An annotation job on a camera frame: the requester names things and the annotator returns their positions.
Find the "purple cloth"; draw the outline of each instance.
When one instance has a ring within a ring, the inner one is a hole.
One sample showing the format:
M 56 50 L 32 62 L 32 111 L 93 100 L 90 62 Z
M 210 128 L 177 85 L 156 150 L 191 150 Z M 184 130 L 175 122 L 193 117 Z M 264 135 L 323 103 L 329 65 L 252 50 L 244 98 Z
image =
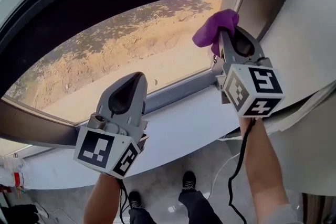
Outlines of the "purple cloth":
M 219 56 L 218 28 L 226 28 L 231 37 L 235 34 L 235 26 L 239 15 L 232 9 L 222 10 L 212 15 L 193 36 L 193 42 L 198 47 L 211 46 L 211 51 Z

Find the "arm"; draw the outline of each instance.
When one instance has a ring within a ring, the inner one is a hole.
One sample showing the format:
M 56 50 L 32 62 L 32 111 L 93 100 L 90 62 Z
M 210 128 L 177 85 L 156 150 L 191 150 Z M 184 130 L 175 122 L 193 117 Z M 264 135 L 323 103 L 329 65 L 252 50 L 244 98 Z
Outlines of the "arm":
M 249 122 L 250 119 L 240 119 L 242 135 Z M 280 164 L 261 119 L 257 120 L 248 135 L 245 166 L 258 223 L 261 223 L 278 206 L 288 203 Z
M 111 224 L 118 212 L 120 187 L 111 176 L 101 174 L 84 213 L 84 224 Z

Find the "window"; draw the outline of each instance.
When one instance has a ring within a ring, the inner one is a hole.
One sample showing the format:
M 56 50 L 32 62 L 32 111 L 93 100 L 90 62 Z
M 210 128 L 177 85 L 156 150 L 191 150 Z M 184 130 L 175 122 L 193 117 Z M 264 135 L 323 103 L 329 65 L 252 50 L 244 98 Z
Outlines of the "window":
M 101 93 L 142 71 L 148 93 L 209 69 L 212 53 L 192 36 L 222 0 L 162 0 L 102 21 L 35 63 L 7 95 L 72 122 L 96 110 Z

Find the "black pants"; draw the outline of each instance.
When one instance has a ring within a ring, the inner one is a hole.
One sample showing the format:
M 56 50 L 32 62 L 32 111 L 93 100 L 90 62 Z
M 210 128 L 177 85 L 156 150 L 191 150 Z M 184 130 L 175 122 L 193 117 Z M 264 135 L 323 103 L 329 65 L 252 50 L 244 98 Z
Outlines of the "black pants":
M 181 193 L 178 200 L 188 210 L 189 224 L 222 224 L 200 191 Z M 145 209 L 131 209 L 129 213 L 131 224 L 155 224 L 151 215 Z
M 8 224 L 35 224 L 38 222 L 35 205 L 16 205 L 13 207 L 1 207 Z

